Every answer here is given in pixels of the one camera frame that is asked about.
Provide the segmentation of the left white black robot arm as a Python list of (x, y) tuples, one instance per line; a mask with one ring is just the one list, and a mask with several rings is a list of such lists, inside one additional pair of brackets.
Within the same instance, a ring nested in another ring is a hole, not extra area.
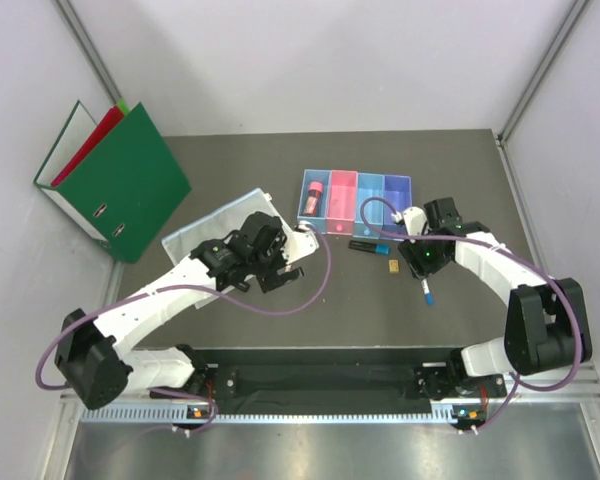
[(202, 241), (169, 272), (103, 313), (76, 310), (54, 363), (89, 410), (123, 394), (160, 388), (196, 396), (206, 387), (206, 363), (186, 345), (138, 349), (149, 334), (191, 306), (228, 290), (268, 293), (303, 275), (296, 261), (318, 248), (307, 226), (290, 230), (278, 216), (257, 211), (223, 238)]

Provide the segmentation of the pink drawer bin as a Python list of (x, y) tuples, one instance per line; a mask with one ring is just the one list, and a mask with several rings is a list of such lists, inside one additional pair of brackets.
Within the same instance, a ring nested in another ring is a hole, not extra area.
[(326, 210), (326, 231), (333, 235), (352, 235), (356, 220), (358, 173), (332, 170)]

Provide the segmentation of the white blue whiteboard marker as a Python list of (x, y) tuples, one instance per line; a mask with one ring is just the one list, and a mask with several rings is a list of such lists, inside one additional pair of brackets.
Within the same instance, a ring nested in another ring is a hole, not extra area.
[(424, 297), (425, 297), (426, 304), (428, 306), (433, 306), (434, 305), (434, 299), (433, 299), (433, 295), (431, 293), (428, 281), (426, 279), (422, 279), (420, 281), (420, 284), (421, 284), (421, 288), (422, 288), (422, 291), (423, 291), (423, 294), (424, 294)]

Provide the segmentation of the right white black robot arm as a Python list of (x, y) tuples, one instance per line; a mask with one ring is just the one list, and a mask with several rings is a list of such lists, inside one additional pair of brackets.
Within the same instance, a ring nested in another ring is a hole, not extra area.
[(451, 353), (446, 380), (454, 393), (470, 395), (491, 375), (528, 376), (591, 359), (584, 292), (577, 281), (544, 277), (533, 265), (518, 263), (485, 225), (464, 221), (450, 197), (391, 218), (408, 236), (399, 251), (416, 279), (455, 263), (507, 308), (503, 336)]

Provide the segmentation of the pink capped crayon tube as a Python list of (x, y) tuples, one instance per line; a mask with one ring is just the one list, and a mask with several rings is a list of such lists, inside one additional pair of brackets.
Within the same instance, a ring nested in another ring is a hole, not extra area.
[(319, 181), (312, 181), (309, 184), (307, 200), (303, 210), (304, 216), (315, 216), (317, 214), (323, 189), (324, 186)]

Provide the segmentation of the purple drawer bin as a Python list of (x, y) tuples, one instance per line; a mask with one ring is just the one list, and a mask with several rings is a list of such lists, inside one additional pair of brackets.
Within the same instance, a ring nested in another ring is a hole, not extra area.
[[(389, 201), (398, 212), (402, 212), (412, 206), (412, 184), (410, 176), (385, 175), (383, 198)], [(403, 225), (394, 222), (391, 214), (392, 210), (385, 204), (383, 207), (383, 229), (385, 231), (405, 234), (406, 229)]]

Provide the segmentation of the white peach pencil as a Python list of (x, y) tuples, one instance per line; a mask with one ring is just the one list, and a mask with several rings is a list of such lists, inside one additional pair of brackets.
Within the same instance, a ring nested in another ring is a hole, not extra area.
[(283, 268), (279, 269), (277, 273), (280, 275), (290, 273), (293, 270), (293, 268), (294, 267), (292, 265), (286, 265)]

